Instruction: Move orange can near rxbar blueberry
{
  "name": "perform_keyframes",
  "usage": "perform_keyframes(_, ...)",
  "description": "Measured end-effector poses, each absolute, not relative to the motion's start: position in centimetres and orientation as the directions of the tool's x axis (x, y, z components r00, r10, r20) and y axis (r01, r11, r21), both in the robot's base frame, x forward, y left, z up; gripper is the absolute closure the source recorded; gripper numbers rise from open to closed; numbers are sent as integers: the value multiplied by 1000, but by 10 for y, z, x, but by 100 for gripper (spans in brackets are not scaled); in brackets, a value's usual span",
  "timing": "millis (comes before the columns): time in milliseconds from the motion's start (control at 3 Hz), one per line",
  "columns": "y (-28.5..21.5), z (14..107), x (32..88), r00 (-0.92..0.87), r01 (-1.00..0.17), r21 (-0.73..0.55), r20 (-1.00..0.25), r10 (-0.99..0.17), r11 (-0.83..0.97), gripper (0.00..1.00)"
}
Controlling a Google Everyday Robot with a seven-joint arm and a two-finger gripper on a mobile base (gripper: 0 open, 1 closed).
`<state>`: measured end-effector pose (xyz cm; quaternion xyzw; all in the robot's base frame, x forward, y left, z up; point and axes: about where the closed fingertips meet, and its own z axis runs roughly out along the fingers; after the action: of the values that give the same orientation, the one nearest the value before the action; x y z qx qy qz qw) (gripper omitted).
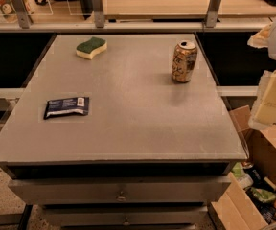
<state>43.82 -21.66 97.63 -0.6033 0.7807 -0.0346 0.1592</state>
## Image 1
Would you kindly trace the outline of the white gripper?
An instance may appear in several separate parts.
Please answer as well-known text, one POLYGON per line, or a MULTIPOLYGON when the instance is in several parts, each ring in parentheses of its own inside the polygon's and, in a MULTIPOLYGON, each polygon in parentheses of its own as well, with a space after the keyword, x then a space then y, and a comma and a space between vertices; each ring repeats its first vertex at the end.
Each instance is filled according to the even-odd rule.
MULTIPOLYGON (((267 48, 269 56, 276 60, 276 17, 252 35, 247 45, 254 48, 267 48)), ((256 130, 263 130, 276 122, 276 70, 264 71, 260 78, 257 100, 253 103, 248 124, 256 130)))

